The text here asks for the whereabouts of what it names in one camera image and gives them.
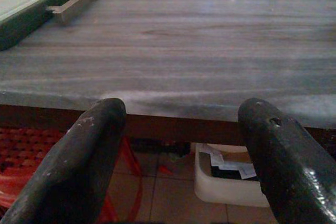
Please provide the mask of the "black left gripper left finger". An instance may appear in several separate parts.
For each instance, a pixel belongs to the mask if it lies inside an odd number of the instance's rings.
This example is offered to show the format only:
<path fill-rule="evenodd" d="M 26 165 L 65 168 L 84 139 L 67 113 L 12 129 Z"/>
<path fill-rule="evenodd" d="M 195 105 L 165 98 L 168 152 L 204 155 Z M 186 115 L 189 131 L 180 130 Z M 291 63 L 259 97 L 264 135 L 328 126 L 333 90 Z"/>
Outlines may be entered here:
<path fill-rule="evenodd" d="M 125 126 L 121 99 L 100 100 L 51 148 L 0 224 L 95 224 Z"/>

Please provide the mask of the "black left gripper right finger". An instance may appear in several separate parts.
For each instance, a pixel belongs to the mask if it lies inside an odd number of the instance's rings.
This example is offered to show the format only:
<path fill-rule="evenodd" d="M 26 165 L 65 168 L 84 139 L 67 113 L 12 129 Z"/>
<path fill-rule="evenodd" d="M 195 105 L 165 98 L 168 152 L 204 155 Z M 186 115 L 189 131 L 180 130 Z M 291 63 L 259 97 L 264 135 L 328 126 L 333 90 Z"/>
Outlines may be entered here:
<path fill-rule="evenodd" d="M 251 98 L 238 109 L 248 154 L 279 224 L 336 224 L 336 160 L 294 118 Z"/>

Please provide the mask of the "red plastic basket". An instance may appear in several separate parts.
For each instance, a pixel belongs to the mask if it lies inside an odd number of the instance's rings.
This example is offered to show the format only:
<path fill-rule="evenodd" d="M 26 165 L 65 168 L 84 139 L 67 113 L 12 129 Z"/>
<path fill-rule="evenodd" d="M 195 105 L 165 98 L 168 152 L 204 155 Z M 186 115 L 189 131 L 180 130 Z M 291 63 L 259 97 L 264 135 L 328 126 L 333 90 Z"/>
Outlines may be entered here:
<path fill-rule="evenodd" d="M 0 127 L 0 220 L 29 181 L 48 151 L 64 136 L 54 129 Z M 143 195 L 140 164 L 131 148 L 130 139 L 123 137 L 117 162 L 123 157 L 129 170 L 139 178 L 134 204 L 124 222 L 135 221 Z M 96 224 L 121 222 L 107 194 Z"/>

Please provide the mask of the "white plastic bin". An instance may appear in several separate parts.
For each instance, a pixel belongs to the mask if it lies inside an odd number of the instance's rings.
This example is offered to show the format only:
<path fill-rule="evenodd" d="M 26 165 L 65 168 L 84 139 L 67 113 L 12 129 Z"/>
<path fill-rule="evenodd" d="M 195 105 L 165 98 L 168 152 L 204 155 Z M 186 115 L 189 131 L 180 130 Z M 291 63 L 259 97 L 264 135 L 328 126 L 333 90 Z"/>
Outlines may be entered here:
<path fill-rule="evenodd" d="M 269 207 L 243 146 L 197 143 L 194 191 L 205 202 Z"/>

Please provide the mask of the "dark wooden table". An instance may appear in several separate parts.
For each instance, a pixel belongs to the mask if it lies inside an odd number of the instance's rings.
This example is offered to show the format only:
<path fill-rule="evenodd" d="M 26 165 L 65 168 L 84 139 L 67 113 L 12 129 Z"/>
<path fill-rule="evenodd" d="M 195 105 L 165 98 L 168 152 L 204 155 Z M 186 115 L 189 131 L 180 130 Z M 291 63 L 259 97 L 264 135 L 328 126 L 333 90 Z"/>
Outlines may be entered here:
<path fill-rule="evenodd" d="M 267 100 L 336 151 L 336 0 L 96 0 L 0 51 L 0 124 L 68 129 L 106 98 L 125 133 L 242 145 Z"/>

